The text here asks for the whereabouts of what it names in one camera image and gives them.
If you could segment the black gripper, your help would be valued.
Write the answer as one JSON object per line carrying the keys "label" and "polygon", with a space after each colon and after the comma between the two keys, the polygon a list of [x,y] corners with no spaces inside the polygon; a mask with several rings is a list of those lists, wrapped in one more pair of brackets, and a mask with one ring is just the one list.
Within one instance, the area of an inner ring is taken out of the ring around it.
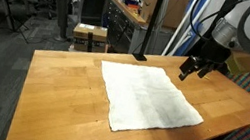
{"label": "black gripper", "polygon": [[[231,51],[216,43],[214,39],[210,41],[202,41],[200,39],[191,47],[189,55],[190,57],[180,66],[179,78],[181,81],[185,80],[190,73],[196,70],[199,71],[197,73],[198,77],[203,78],[207,73],[221,68],[231,55]],[[202,64],[198,64],[196,57],[202,61]]]}

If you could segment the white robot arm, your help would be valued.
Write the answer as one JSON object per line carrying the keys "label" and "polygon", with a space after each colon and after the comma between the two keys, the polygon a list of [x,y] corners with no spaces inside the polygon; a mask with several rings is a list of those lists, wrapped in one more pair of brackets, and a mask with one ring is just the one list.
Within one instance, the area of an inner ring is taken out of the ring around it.
{"label": "white robot arm", "polygon": [[204,40],[199,55],[190,55],[179,67],[181,81],[196,72],[199,78],[218,69],[231,56],[232,51],[250,54],[250,0],[237,0],[225,6],[227,13],[220,18]]}

